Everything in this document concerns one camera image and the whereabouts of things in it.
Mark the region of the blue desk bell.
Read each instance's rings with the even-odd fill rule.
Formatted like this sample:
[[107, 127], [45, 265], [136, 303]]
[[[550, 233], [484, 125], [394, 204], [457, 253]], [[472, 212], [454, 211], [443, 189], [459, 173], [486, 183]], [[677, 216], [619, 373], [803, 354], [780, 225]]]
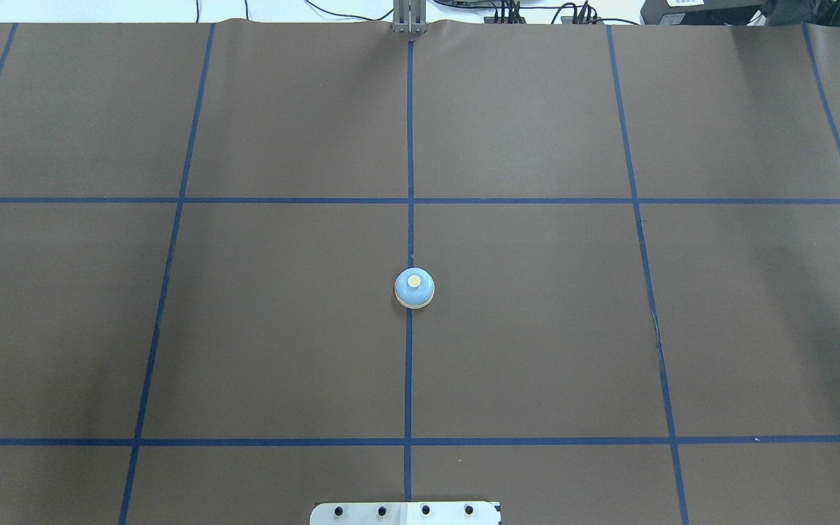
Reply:
[[420, 267], [409, 267], [394, 280], [394, 298], [407, 309], [428, 306], [435, 296], [435, 280]]

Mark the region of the brown paper table mat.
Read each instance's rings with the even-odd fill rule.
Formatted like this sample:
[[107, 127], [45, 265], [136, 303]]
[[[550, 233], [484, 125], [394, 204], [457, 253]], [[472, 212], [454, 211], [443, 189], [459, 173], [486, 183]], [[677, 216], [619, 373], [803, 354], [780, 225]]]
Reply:
[[840, 524], [840, 28], [0, 24], [0, 524]]

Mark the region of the black box with label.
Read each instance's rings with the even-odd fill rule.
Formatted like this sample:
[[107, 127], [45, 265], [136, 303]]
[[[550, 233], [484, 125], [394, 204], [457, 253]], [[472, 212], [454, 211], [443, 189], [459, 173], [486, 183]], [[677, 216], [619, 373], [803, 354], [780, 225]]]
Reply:
[[747, 26], [764, 1], [644, 1], [645, 26]]

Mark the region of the aluminium frame post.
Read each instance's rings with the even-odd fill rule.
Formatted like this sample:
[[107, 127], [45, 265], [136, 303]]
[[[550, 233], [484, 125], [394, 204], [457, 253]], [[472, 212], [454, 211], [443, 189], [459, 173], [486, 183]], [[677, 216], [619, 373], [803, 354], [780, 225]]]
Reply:
[[392, 5], [392, 32], [395, 34], [424, 34], [427, 23], [427, 1], [394, 0]]

